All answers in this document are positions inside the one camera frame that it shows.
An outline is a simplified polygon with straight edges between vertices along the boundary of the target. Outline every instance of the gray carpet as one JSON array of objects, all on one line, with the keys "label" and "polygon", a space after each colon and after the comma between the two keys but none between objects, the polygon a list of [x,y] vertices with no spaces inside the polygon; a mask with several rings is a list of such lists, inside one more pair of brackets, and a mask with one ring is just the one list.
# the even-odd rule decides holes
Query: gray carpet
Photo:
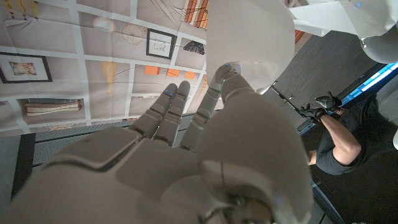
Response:
[{"label": "gray carpet", "polygon": [[[277,79],[275,87],[286,97],[294,95],[291,102],[297,107],[307,103],[319,107],[315,97],[327,91],[339,94],[375,64],[363,52],[355,35],[341,32],[330,32],[324,37],[313,35]],[[282,107],[296,127],[305,121],[272,90],[264,95]]]}]

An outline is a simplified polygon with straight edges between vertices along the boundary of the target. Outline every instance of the man's arm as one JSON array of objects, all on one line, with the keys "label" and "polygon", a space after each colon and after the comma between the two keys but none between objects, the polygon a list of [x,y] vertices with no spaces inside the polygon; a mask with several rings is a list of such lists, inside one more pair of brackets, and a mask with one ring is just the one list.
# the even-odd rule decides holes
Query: man's arm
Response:
[{"label": "man's arm", "polygon": [[320,119],[335,144],[333,157],[341,165],[350,165],[361,152],[361,145],[348,129],[331,116],[323,115]]}]

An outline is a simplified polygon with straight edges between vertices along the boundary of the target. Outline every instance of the black cable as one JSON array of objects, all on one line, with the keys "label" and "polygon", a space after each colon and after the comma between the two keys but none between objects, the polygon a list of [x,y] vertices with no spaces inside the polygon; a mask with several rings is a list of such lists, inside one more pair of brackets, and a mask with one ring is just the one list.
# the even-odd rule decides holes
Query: black cable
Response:
[{"label": "black cable", "polygon": [[319,224],[322,224],[322,221],[323,221],[323,219],[325,218],[325,216],[326,216],[326,213],[324,213],[324,214],[322,215],[322,218],[321,218],[321,220],[319,221]]}]

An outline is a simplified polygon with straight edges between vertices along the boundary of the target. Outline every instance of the stack of books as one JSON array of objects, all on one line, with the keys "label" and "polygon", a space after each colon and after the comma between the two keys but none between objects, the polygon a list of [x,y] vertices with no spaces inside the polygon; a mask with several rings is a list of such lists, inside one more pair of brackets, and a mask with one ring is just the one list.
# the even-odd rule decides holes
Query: stack of books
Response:
[{"label": "stack of books", "polygon": [[194,27],[207,29],[208,0],[187,0],[185,3],[185,15],[182,21],[189,22]]},{"label": "stack of books", "polygon": [[64,99],[28,99],[24,103],[27,116],[37,116],[59,111],[78,111],[81,109],[80,100]]}]

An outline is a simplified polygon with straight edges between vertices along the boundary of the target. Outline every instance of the framed picture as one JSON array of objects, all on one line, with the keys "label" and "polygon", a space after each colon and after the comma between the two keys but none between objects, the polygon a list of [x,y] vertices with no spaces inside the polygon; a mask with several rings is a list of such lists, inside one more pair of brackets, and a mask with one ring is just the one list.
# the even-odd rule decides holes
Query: framed picture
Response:
[{"label": "framed picture", "polygon": [[148,29],[147,55],[171,59],[176,36],[165,32]]},{"label": "framed picture", "polygon": [[44,56],[0,52],[0,77],[3,83],[52,82]]}]

